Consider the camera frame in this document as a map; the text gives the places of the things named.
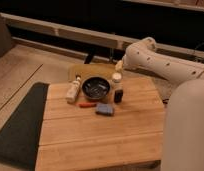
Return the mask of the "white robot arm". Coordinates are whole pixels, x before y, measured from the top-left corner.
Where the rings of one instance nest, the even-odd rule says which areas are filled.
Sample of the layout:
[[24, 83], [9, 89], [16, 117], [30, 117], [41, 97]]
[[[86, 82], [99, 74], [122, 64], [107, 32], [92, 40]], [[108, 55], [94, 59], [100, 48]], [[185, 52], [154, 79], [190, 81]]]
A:
[[126, 47], [121, 68], [148, 68], [173, 82], [163, 130], [161, 171], [204, 171], [204, 64], [156, 51], [146, 37]]

